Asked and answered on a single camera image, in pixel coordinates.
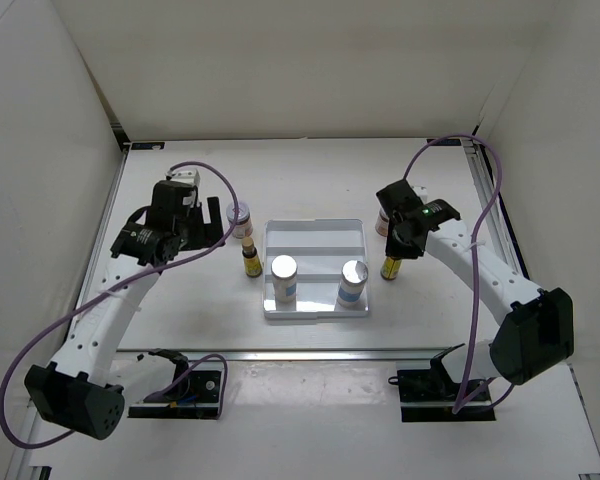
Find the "white silver-cap bottle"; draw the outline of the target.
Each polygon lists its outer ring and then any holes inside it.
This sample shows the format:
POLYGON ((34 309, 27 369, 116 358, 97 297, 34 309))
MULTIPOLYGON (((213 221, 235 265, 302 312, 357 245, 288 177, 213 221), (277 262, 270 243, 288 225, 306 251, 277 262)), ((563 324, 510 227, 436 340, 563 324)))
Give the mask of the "white silver-cap bottle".
POLYGON ((357 304, 368 280, 368 267, 360 260, 349 260, 341 269, 337 302, 345 307, 357 304))
POLYGON ((295 299, 297 290, 297 262, 289 255, 276 256, 271 263, 274 296, 278 302, 295 299))

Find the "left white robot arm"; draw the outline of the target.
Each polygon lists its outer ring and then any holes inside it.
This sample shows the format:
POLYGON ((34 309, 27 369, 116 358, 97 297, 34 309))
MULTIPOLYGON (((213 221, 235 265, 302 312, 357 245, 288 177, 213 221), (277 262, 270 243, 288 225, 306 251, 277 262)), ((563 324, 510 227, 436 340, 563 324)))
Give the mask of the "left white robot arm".
POLYGON ((113 370, 119 344, 140 305, 182 251, 224 243, 220 204, 199 199, 199 175, 168 175, 149 205, 136 210, 111 247, 98 295, 77 314, 66 343, 48 365, 29 368, 24 385, 43 420, 103 440, 128 404, 177 401, 191 389, 188 359, 154 349, 113 370))

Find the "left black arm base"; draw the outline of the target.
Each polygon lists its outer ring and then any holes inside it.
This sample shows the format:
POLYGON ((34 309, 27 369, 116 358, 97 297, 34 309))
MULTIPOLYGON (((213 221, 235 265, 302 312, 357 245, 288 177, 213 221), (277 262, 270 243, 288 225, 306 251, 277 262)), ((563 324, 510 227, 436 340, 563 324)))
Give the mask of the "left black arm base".
POLYGON ((173 366, 174 386, 150 400, 128 407, 131 419, 219 420, 222 415, 228 380, 228 363, 219 353, 190 360, 181 352, 154 349, 151 359, 168 360, 173 366))

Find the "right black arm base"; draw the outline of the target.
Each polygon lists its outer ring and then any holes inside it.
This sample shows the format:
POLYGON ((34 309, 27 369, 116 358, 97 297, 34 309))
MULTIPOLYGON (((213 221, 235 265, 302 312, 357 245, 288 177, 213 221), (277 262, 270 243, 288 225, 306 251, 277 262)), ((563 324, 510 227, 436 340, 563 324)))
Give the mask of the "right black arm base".
POLYGON ((454 383, 449 375, 442 371, 442 359, 458 348, 459 345, 438 353, 426 368, 399 369, 396 375, 388 378, 388 384, 398 389, 403 423, 496 420, 488 388, 481 391, 457 414, 452 412, 460 384, 454 383))

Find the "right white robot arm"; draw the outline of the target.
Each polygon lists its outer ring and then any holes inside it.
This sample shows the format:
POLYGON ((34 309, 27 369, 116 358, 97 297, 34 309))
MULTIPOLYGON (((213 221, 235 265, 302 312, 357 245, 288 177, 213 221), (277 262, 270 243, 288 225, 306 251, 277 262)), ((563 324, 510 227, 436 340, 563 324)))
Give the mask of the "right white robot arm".
POLYGON ((424 202, 405 180, 377 192, 389 219, 385 253, 400 260, 437 259, 487 307, 499 329, 492 340, 451 347, 430 362, 429 387, 450 400, 470 380, 502 377, 522 385, 574 353, 573 301, 561 288, 545 290, 517 275, 472 241, 448 202, 424 202))

